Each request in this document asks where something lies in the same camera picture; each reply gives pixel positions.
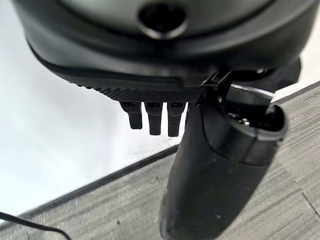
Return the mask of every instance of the floor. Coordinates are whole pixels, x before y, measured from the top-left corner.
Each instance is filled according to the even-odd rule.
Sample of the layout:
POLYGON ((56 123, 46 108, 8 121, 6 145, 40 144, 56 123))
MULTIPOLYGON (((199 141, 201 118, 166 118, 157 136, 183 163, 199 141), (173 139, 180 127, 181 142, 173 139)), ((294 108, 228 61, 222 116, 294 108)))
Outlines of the floor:
MULTIPOLYGON (((320 239, 320 84, 282 102, 290 130, 251 200, 218 240, 320 239)), ((77 240, 161 240, 158 212, 177 148, 23 215, 77 240)), ((4 240, 59 240, 7 224, 4 240)))
MULTIPOLYGON (((180 142, 166 127, 161 136, 150 136, 147 124, 131 130, 117 102, 45 69, 9 0, 0 1, 0 31, 0 211, 21 214, 180 142)), ((275 100, 319 80, 319 39, 318 20, 300 82, 275 100)), ((166 126, 165 112, 162 121, 166 126)))

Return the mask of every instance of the black plastic housing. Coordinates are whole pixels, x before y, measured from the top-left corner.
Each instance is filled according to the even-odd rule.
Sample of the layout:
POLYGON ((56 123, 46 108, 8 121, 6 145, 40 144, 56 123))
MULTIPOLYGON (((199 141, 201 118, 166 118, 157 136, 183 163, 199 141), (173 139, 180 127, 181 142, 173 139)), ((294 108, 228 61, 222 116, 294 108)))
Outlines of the black plastic housing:
POLYGON ((68 74, 54 70, 66 80, 92 87, 100 83, 95 71, 102 71, 113 89, 148 90, 154 85, 159 91, 183 91, 203 85, 221 68, 273 69, 297 59, 309 38, 319 0, 275 0, 229 28, 168 41, 103 28, 57 0, 13 3, 34 52, 50 64, 47 67, 67 69, 68 74))

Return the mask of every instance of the cylindrical handle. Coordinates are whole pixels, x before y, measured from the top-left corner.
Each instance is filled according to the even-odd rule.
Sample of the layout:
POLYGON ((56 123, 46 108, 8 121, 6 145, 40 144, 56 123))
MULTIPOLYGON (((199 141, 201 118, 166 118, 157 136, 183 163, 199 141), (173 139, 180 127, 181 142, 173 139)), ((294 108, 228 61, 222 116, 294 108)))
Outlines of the cylindrical handle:
POLYGON ((215 121, 207 121, 205 107, 204 104, 193 110, 170 172, 159 216, 161 235, 166 240, 217 238, 254 193, 286 132, 284 117, 275 118, 283 122, 270 131, 263 130, 263 134, 259 129, 237 128, 233 123, 228 123, 229 129, 224 126, 225 133, 221 129, 215 131, 219 125, 206 125, 219 121, 221 112, 212 116, 215 121), (228 136, 234 136, 232 131, 245 136, 228 141, 228 136), (245 151, 239 150, 237 144, 248 147, 245 151))

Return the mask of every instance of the black clip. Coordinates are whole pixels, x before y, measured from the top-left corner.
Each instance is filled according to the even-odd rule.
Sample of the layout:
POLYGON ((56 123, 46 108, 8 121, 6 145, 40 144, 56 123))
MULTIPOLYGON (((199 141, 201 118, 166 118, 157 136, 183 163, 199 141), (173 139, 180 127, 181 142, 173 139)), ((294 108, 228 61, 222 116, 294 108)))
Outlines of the black clip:
POLYGON ((148 113, 150 135, 160 135, 163 102, 145 102, 144 107, 148 113))
POLYGON ((131 129, 142 129, 141 102, 121 101, 120 105, 129 115, 131 129))
POLYGON ((179 126, 181 121, 181 114, 184 112, 186 107, 185 102, 168 102, 168 136, 178 137, 179 126))

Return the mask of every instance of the black device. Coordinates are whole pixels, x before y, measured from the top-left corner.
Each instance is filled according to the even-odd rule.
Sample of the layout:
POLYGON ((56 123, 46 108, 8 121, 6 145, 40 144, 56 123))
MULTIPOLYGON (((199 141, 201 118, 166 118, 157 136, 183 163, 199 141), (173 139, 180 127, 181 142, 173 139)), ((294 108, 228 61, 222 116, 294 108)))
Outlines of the black device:
POLYGON ((211 240, 268 170, 288 121, 271 104, 298 81, 318 0, 13 0, 35 57, 119 101, 132 129, 186 128, 159 215, 166 240, 211 240))

